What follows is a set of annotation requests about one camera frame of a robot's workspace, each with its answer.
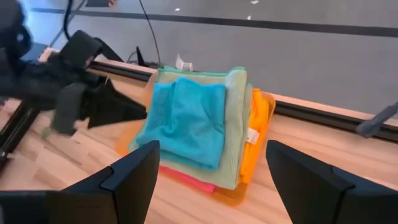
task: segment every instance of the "blue towel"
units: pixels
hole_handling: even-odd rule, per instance
[[[160,158],[209,171],[218,169],[224,148],[223,84],[187,78],[155,84],[152,106],[138,145],[160,141]]]

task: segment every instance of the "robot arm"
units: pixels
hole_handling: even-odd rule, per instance
[[[31,46],[16,0],[0,1],[0,96],[17,98],[38,110],[55,110],[52,128],[72,135],[76,120],[93,128],[145,119],[146,108],[117,92],[111,81],[86,69],[104,43],[77,31],[59,54],[45,63],[23,61]]]

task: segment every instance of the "white object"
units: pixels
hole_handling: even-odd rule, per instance
[[[246,141],[250,144],[256,144],[259,139],[260,133],[256,130],[248,128],[248,135],[246,136]]]
[[[3,157],[3,156],[5,156],[6,155],[6,153],[5,152],[1,152],[0,153],[0,156],[1,157]],[[15,157],[15,154],[13,154],[13,153],[8,153],[7,154],[7,159],[15,159],[16,157]]]
[[[177,54],[177,59],[175,61],[175,67],[181,71],[189,71],[189,72],[193,71],[192,63],[184,62],[181,59],[180,54]]]

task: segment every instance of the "gray floor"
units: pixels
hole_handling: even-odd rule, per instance
[[[113,8],[82,11],[142,13],[138,0],[118,0]],[[63,9],[66,0],[28,0],[27,25],[36,42],[50,44],[60,32],[62,15],[29,8]],[[392,0],[143,0],[149,14],[221,17],[398,27],[398,2]],[[231,27],[184,22],[151,22],[160,57],[173,65],[177,54],[195,70],[226,72],[244,66],[250,82],[264,91],[366,113],[398,100],[398,39],[358,35]],[[156,61],[147,21],[75,16],[70,32],[81,29],[102,38],[124,60],[140,46]],[[60,35],[55,48],[65,44]]]

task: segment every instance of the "pink towel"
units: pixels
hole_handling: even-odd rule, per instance
[[[214,189],[216,188],[216,185],[214,184],[209,184],[200,180],[196,180],[193,177],[190,177],[186,174],[180,173],[165,166],[159,166],[159,170],[206,193],[212,194],[214,192]]]

